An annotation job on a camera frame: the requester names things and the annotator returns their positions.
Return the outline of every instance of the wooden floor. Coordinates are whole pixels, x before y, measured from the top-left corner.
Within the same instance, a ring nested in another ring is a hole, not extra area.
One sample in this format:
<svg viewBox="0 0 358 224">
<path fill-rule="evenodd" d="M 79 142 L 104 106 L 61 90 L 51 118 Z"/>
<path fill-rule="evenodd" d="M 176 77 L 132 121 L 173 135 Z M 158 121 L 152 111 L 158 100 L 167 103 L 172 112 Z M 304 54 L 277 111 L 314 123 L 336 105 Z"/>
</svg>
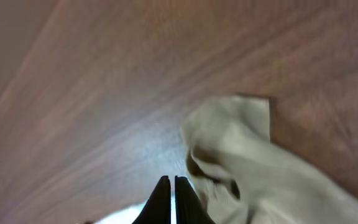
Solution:
<svg viewBox="0 0 358 224">
<path fill-rule="evenodd" d="M 271 97 L 273 140 L 358 197 L 358 0 L 59 1 L 11 73 L 0 224 L 144 200 L 185 173 L 183 118 L 233 93 Z"/>
</svg>

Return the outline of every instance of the black object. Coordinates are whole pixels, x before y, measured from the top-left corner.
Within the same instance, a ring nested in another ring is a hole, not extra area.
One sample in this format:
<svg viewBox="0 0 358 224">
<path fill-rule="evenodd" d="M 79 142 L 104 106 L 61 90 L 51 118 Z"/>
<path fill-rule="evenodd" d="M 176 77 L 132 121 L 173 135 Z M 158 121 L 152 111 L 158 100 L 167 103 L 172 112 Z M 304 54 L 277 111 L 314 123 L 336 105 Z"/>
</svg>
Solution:
<svg viewBox="0 0 358 224">
<path fill-rule="evenodd" d="M 161 177 L 133 224 L 171 224 L 170 181 Z M 175 177 L 177 224 L 214 224 L 186 177 Z"/>
</svg>

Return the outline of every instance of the beige cloth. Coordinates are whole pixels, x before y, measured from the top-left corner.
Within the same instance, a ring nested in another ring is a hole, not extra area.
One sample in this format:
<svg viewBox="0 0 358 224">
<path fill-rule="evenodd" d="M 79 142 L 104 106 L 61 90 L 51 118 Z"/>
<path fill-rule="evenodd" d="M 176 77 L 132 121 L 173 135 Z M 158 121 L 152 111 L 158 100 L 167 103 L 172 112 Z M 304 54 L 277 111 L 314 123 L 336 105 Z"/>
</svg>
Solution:
<svg viewBox="0 0 358 224">
<path fill-rule="evenodd" d="M 270 142 L 269 101 L 213 98 L 182 126 L 188 175 L 216 224 L 355 224 L 358 200 Z"/>
</svg>

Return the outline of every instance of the wood grain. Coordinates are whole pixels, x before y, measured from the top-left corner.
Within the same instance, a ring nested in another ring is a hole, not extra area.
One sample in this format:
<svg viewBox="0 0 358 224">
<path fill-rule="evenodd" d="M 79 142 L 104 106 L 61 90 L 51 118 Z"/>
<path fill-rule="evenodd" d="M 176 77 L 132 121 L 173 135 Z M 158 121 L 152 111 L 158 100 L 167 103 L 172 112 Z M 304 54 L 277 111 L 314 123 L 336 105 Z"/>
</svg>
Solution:
<svg viewBox="0 0 358 224">
<path fill-rule="evenodd" d="M 182 119 L 233 93 L 358 196 L 358 1 L 59 1 L 0 98 L 0 223 L 140 202 L 184 173 Z"/>
<path fill-rule="evenodd" d="M 57 0 L 0 0 L 0 96 Z"/>
</svg>

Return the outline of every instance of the fabric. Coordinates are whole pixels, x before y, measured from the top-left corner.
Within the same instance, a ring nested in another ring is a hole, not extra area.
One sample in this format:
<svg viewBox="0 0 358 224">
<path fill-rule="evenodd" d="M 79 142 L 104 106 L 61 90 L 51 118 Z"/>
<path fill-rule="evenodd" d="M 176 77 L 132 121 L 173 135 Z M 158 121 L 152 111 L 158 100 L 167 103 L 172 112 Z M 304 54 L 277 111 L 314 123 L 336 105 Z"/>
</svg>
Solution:
<svg viewBox="0 0 358 224">
<path fill-rule="evenodd" d="M 182 126 L 186 166 L 216 224 L 353 224 L 358 200 L 270 142 L 269 101 L 213 98 Z"/>
</svg>

